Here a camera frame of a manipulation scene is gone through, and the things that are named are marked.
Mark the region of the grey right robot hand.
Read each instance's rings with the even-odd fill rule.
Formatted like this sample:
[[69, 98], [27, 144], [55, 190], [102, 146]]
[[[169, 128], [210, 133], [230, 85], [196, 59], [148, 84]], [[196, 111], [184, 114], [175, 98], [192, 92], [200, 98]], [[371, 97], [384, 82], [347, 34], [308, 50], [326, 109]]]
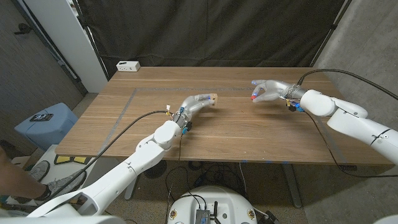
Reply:
[[251, 95], [253, 103], [260, 101], [274, 101], [278, 98], [300, 100], [307, 92], [297, 84], [289, 84], [280, 80], [253, 80], [255, 89]]

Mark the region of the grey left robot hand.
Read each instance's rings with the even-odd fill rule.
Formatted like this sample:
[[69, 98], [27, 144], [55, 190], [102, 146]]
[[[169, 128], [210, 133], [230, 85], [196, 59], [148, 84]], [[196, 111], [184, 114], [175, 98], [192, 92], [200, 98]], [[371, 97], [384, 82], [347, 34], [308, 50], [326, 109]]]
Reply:
[[207, 93], [187, 97], [174, 114], [173, 121], [181, 128], [191, 121], [193, 115], [207, 106], [214, 106], [218, 99], [216, 93]]

